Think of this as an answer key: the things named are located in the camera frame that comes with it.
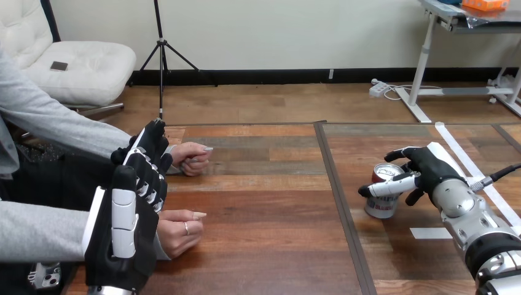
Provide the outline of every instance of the white desk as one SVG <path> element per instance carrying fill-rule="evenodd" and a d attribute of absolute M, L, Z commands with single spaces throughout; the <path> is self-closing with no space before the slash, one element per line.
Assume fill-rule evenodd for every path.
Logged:
<path fill-rule="evenodd" d="M 405 105 L 421 123 L 430 123 L 431 120 L 417 105 L 418 96 L 421 95 L 490 95 L 497 98 L 505 106 L 521 117 L 521 107 L 515 102 L 521 90 L 521 68 L 517 72 L 513 88 L 479 87 L 479 88 L 443 88 L 443 89 L 420 89 L 421 80 L 429 59 L 431 43 L 435 25 L 454 34 L 521 34 L 521 23 L 519 25 L 486 26 L 469 29 L 466 17 L 459 7 L 443 4 L 437 0 L 419 0 L 425 8 L 425 14 L 429 16 L 429 27 L 425 43 L 421 49 L 420 61 L 416 69 L 413 86 L 410 94 L 403 88 L 397 88 L 396 92 Z"/>

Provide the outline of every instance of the gray cardigan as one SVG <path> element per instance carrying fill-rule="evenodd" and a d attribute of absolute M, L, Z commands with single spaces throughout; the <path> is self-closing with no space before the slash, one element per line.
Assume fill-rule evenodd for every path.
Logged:
<path fill-rule="evenodd" d="M 128 145 L 118 128 L 89 120 L 49 97 L 0 50 L 0 176 L 19 168 L 4 120 L 69 150 L 110 158 Z M 88 212 L 0 202 L 0 262 L 83 261 Z M 159 256 L 167 258 L 156 238 Z"/>

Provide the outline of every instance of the black tripod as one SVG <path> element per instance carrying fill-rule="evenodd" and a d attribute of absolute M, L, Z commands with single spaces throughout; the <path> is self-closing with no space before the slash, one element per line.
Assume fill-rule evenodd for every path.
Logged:
<path fill-rule="evenodd" d="M 148 56 L 147 60 L 139 70 L 139 73 L 142 73 L 145 69 L 145 66 L 148 64 L 152 56 L 154 55 L 155 51 L 159 48 L 159 117 L 163 118 L 163 72 L 166 71 L 166 74 L 168 75 L 168 65 L 166 64 L 166 56 L 165 56 L 165 46 L 168 47 L 170 50 L 172 50 L 175 54 L 177 54 L 182 60 L 184 60 L 187 64 L 189 64 L 194 70 L 196 70 L 198 73 L 200 73 L 210 84 L 215 85 L 217 87 L 217 82 L 215 80 L 208 78 L 208 76 L 203 73 L 200 69 L 198 69 L 196 66 L 194 66 L 193 63 L 191 63 L 189 60 L 184 58 L 177 50 L 174 49 L 174 47 L 170 46 L 170 44 L 163 39 L 163 30 L 161 29 L 161 19 L 159 17 L 159 6 L 157 5 L 157 0 L 154 0 L 154 8 L 155 8 L 155 20 L 157 21 L 157 31 L 159 32 L 159 40 L 157 41 L 157 44 L 155 45 L 154 49 L 152 50 L 152 53 Z"/>

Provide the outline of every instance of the person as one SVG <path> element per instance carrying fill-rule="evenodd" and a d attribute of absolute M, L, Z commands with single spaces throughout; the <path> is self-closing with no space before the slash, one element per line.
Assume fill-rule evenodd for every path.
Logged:
<path fill-rule="evenodd" d="M 81 240 L 94 191 L 110 183 L 111 153 L 128 146 L 131 136 L 49 97 L 1 49 L 0 118 L 0 262 L 83 261 Z M 70 153 L 31 162 L 17 150 L 4 121 Z M 167 150 L 174 167 L 197 176 L 209 163 L 205 148 L 182 143 Z M 206 214 L 159 215 L 158 259 L 175 258 L 200 241 Z"/>

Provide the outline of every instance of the black glove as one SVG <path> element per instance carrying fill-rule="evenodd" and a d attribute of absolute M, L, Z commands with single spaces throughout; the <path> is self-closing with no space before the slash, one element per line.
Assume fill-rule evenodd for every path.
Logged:
<path fill-rule="evenodd" d="M 166 198 L 165 172 L 172 163 L 170 154 L 163 155 L 168 147 L 164 133 L 165 123 L 154 120 L 138 136 L 131 138 L 128 147 L 112 153 L 111 160 L 119 166 L 114 172 L 112 186 L 103 195 L 85 252 L 88 286 L 111 286 L 139 292 L 154 271 L 154 238 L 159 221 L 156 212 L 161 209 Z M 114 192 L 113 189 L 124 190 L 126 193 L 130 191 L 130 195 L 136 196 L 135 213 L 138 214 L 138 219 L 133 233 L 135 251 L 131 257 L 121 255 L 130 258 L 114 256 L 112 199 L 113 194 L 119 191 Z M 128 221 L 127 218 L 118 218 L 120 220 Z M 120 253 L 126 255 L 132 254 L 132 251 Z"/>
<path fill-rule="evenodd" d="M 139 135 L 130 138 L 128 144 L 127 147 L 120 147 L 112 153 L 111 160 L 114 164 L 123 164 L 127 154 L 135 145 L 150 159 L 150 163 L 154 164 L 158 171 L 163 172 L 163 176 L 165 176 L 165 172 L 173 160 L 171 155 L 163 155 L 168 147 L 168 139 L 165 137 L 165 122 L 163 120 L 156 119 L 150 121 Z"/>
<path fill-rule="evenodd" d="M 134 232 L 135 254 L 116 258 L 112 251 L 112 189 L 136 191 L 136 173 L 132 167 L 118 166 L 112 187 L 105 191 L 98 217 L 85 252 L 87 286 L 111 286 L 139 292 L 155 269 L 154 238 L 159 216 L 144 198 L 136 198 L 139 219 Z"/>
<path fill-rule="evenodd" d="M 406 173 L 411 171 L 421 173 L 417 182 L 418 189 L 411 192 L 405 200 L 409 206 L 416 204 L 424 193 L 429 195 L 432 202 L 434 188 L 446 179 L 456 178 L 466 183 L 454 168 L 438 159 L 428 147 L 405 147 L 390 152 L 384 159 L 386 162 L 391 162 L 404 157 L 410 159 L 410 162 L 401 167 Z"/>

